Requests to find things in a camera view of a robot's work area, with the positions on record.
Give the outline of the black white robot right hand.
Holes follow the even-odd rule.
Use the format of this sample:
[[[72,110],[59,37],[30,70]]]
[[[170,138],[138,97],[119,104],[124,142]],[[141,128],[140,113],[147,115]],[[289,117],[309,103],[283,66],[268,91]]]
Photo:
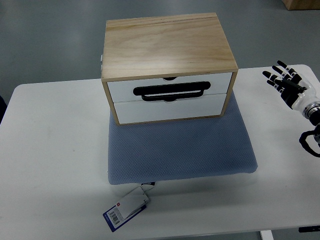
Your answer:
[[[286,105],[305,116],[311,109],[319,107],[320,99],[310,81],[284,62],[278,60],[277,64],[272,66],[277,74],[269,71],[262,74],[267,78],[267,83],[280,93]]]

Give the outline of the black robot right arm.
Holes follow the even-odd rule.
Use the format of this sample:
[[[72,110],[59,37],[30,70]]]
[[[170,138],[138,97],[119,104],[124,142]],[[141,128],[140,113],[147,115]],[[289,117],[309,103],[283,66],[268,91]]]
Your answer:
[[[320,102],[313,101],[303,108],[302,115],[311,122],[313,126],[320,123]]]

